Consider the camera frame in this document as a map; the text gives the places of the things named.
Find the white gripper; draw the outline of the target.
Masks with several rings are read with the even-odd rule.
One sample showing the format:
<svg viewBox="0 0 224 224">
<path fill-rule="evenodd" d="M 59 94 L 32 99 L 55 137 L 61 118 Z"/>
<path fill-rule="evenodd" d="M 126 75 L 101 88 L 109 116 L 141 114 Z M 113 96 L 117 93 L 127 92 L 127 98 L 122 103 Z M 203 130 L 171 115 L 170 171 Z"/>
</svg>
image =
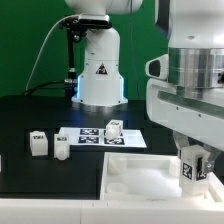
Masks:
<svg viewBox="0 0 224 224">
<path fill-rule="evenodd" d="M 181 150 L 189 146 L 188 137 L 193 138 L 205 143 L 202 172 L 214 171 L 215 161 L 224 151 L 224 88 L 207 89 L 202 100 L 191 100 L 178 96 L 173 85 L 151 78 L 146 89 L 146 109 L 151 121 L 174 130 L 178 158 Z"/>
</svg>

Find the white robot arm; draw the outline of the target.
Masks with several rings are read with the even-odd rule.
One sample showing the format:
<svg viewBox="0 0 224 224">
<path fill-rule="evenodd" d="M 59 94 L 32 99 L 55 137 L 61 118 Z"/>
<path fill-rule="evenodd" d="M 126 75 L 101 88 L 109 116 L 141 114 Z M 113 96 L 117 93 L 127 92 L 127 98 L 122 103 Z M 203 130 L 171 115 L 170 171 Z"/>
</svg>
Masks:
<svg viewBox="0 0 224 224">
<path fill-rule="evenodd" d="M 92 109 L 125 104 L 120 38 L 109 16 L 133 13 L 143 0 L 65 2 L 87 33 L 73 102 Z M 182 158 L 190 154 L 190 138 L 202 142 L 196 165 L 209 173 L 224 151 L 224 0 L 155 0 L 155 25 L 169 43 L 167 54 L 145 65 L 148 116 L 173 130 Z"/>
</svg>

